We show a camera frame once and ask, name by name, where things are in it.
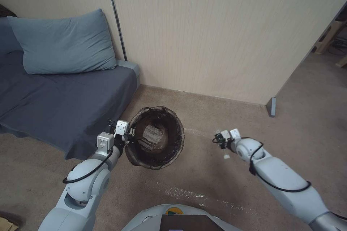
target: brown trash bin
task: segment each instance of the brown trash bin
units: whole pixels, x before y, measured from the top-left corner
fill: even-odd
[[[182,123],[164,106],[142,108],[130,127],[136,129],[135,141],[125,146],[125,153],[133,165],[160,170],[172,164],[183,149]]]

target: wooden furniture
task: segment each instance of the wooden furniture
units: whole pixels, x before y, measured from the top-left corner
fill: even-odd
[[[336,63],[335,65],[338,67],[343,67],[344,65],[347,64],[347,55],[344,56],[338,63]]]
[[[343,29],[344,25],[347,21],[333,21],[328,29],[325,31],[323,36],[316,42],[315,53],[323,54],[330,46],[330,44],[334,41],[335,37],[340,33]]]

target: yellow sticker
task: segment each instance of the yellow sticker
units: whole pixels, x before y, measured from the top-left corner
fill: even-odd
[[[169,208],[165,214],[168,214],[169,211],[173,212],[174,214],[183,214],[183,211],[176,207]]]

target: metal bracket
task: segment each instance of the metal bracket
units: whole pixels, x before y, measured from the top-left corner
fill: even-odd
[[[267,112],[269,117],[275,117],[276,115],[276,98],[272,97],[269,102],[266,104]]]

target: wooden chair leg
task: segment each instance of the wooden chair leg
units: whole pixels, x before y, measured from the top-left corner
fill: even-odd
[[[335,65],[338,67],[343,67],[344,65],[347,64],[347,55],[344,56],[338,63],[336,63]]]

